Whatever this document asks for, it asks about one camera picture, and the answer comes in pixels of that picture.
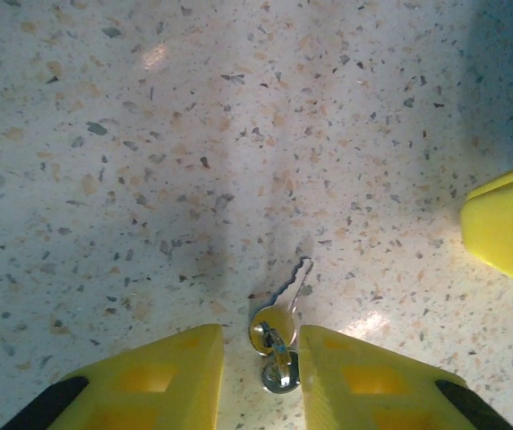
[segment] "terrazzo floor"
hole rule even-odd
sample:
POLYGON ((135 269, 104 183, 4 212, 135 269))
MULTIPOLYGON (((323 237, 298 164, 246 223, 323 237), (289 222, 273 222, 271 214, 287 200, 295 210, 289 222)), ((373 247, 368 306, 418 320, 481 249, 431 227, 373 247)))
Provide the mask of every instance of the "terrazzo floor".
POLYGON ((458 211, 513 168, 513 2, 0 0, 0 425, 75 368, 224 324, 218 429, 304 429, 249 311, 464 377, 513 424, 513 280, 458 211))

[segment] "floor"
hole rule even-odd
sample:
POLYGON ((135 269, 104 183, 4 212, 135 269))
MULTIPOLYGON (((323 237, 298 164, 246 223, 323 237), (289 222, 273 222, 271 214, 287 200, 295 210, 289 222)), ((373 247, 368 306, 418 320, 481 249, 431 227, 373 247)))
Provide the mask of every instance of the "floor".
POLYGON ((0 425, 214 322, 218 428, 304 429, 246 335, 304 254, 302 323, 456 372, 513 424, 513 280, 457 215, 513 168, 494 3, 0 0, 0 425))

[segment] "yellow plastic part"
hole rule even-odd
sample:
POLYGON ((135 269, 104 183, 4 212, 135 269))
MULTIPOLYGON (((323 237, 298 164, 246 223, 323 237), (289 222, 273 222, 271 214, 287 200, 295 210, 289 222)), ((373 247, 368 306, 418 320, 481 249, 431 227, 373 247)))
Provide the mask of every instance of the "yellow plastic part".
POLYGON ((50 430, 214 430, 222 329, 183 331, 71 374, 89 385, 50 430))
POLYGON ((307 430, 475 430, 435 386, 454 374, 313 325, 298 344, 307 430))
POLYGON ((461 228, 469 252, 513 278, 513 170, 469 193, 461 228))

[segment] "black rubber pad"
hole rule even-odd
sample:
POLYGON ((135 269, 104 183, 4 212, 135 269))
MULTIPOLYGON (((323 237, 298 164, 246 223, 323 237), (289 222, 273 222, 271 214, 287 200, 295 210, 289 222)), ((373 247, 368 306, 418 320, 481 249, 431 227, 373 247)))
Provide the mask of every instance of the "black rubber pad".
POLYGON ((83 376, 74 376, 46 388, 1 430, 47 430, 89 385, 83 376))
POLYGON ((450 381, 435 381, 435 385, 477 430, 513 430, 513 426, 474 391, 450 381))

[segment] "yellow plastic block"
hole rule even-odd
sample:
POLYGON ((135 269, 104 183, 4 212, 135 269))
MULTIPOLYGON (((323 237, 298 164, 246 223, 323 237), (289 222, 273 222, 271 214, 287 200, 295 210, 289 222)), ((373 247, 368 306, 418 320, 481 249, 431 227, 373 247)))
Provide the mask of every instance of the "yellow plastic block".
POLYGON ((307 430, 475 429, 435 386, 454 374, 313 325, 298 344, 307 430))
POLYGON ((183 331, 88 365, 89 385, 50 430, 213 430, 224 360, 220 325, 183 331))
POLYGON ((461 228, 469 252, 513 278, 513 170, 469 193, 461 228))

